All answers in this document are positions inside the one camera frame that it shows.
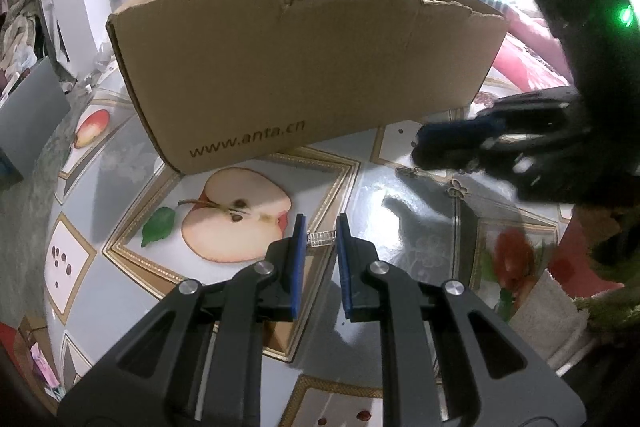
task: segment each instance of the halved apple picture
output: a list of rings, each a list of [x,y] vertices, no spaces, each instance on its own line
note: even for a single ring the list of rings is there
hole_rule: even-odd
[[[92,144],[107,129],[110,116],[109,111],[106,109],[99,109],[91,113],[78,127],[74,147],[82,149],[82,147]]]
[[[265,256],[284,237],[291,200],[259,172],[229,167],[214,172],[182,221],[182,238],[194,253],[216,263]]]

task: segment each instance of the green light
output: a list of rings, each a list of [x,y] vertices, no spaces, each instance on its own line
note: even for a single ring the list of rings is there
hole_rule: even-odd
[[[634,21],[634,9],[631,6],[627,6],[620,12],[620,22],[627,28],[631,26]]]

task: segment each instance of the gray floor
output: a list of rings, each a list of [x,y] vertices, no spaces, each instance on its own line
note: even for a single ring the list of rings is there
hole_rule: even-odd
[[[47,224],[56,177],[89,95],[76,86],[71,111],[42,150],[33,174],[0,192],[0,322],[16,327],[25,313],[44,316]]]

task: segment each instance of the apple stem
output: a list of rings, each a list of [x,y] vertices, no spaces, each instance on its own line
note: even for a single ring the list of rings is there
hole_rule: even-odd
[[[202,200],[180,200],[178,201],[178,205],[180,204],[188,204],[188,203],[192,203],[192,204],[203,204],[204,206],[210,206],[211,208],[218,208],[219,210],[222,210],[223,212],[237,212],[238,214],[246,214],[247,212],[245,210],[240,210],[239,208],[228,208],[226,206],[223,206],[219,203],[214,203],[213,201],[202,201]]]

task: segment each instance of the silver bolt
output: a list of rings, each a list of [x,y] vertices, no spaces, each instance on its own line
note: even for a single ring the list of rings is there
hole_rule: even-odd
[[[451,280],[445,283],[444,289],[451,295],[462,295],[462,292],[465,290],[465,285],[460,281]]]
[[[254,270],[256,270],[260,275],[269,275],[273,270],[275,270],[273,264],[269,263],[269,261],[258,261],[254,264]]]
[[[193,279],[187,279],[186,281],[182,281],[178,286],[178,290],[183,295],[193,295],[198,291],[198,281],[194,281]]]
[[[389,265],[384,261],[373,261],[373,263],[369,265],[369,269],[376,275],[384,275],[389,271]]]

